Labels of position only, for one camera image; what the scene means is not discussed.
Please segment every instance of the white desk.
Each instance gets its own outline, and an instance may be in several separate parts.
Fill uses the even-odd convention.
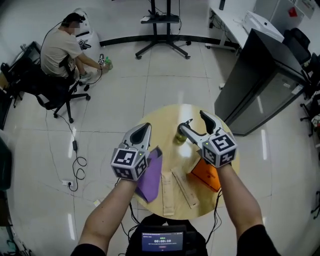
[[[218,8],[211,8],[213,12],[220,18],[220,20],[224,23],[225,27],[228,31],[233,35],[235,40],[238,42],[241,48],[245,46],[245,43],[248,39],[248,33],[241,25],[241,22],[244,17],[237,17],[234,14],[228,13],[226,10],[219,10]],[[219,47],[229,50],[234,50],[233,47],[225,46],[225,41],[227,37],[224,32],[222,32],[222,37],[220,40],[220,44],[212,44],[206,43],[205,46],[207,47]]]

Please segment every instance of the green bottle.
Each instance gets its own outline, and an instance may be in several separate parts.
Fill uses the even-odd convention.
[[[114,66],[112,65],[112,61],[111,61],[111,59],[109,59],[108,56],[105,58],[105,63],[108,63],[109,64],[109,70],[112,70],[112,68]]]

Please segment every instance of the forearm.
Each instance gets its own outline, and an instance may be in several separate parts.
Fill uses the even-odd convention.
[[[92,58],[89,58],[88,56],[85,55],[85,57],[79,59],[83,64],[86,64],[90,67],[93,67],[97,70],[101,69],[101,66],[98,62],[94,61]]]
[[[248,228],[263,224],[260,206],[231,165],[217,170],[226,209],[239,238]]]
[[[107,252],[109,241],[119,227],[136,187],[134,181],[120,180],[87,218],[79,244],[94,244]],[[96,244],[99,243],[97,237],[101,238],[100,244]]]

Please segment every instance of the tv stand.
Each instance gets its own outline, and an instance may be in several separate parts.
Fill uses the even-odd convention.
[[[170,34],[170,24],[171,23],[179,23],[179,16],[177,15],[171,15],[171,0],[166,0],[166,15],[160,15],[156,16],[156,4],[155,0],[151,0],[151,15],[154,16],[154,18],[150,18],[146,21],[141,21],[141,24],[152,24],[153,25],[153,39],[149,45],[147,45],[142,50],[138,51],[135,56],[138,60],[142,58],[142,54],[149,50],[151,47],[155,46],[156,44],[167,44],[174,49],[176,49],[178,52],[180,52],[184,57],[188,60],[190,59],[190,56],[188,56],[188,53],[184,50],[182,50],[180,47],[176,46],[174,44],[174,38]],[[157,23],[166,23],[166,40],[159,40],[158,34],[157,34]]]

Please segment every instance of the round table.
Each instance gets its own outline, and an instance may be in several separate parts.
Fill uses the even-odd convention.
[[[191,172],[191,168],[200,159],[197,151],[199,148],[190,142],[189,139],[183,144],[178,144],[175,141],[175,134],[180,123],[193,119],[190,126],[199,134],[206,133],[206,125],[200,117],[201,109],[190,104],[175,104],[168,105],[146,115],[139,123],[150,123],[152,125],[151,140],[149,151],[159,146],[163,153],[162,172],[171,172],[174,167],[181,167],[186,174]],[[229,127],[221,120],[223,129],[230,132]],[[239,152],[236,158],[232,161],[232,167],[236,173],[239,172]],[[213,192],[203,183],[195,178],[188,177],[188,183],[192,187],[199,199],[199,205],[191,209],[182,193],[176,179],[172,176],[173,196],[174,196],[174,215],[166,216],[168,219],[174,220],[191,220],[202,215],[205,215],[214,210],[218,193]],[[137,194],[137,201],[147,208],[150,212],[163,216],[163,194],[162,183],[159,185],[157,198],[147,203]],[[223,197],[219,199],[219,205],[223,202]]]

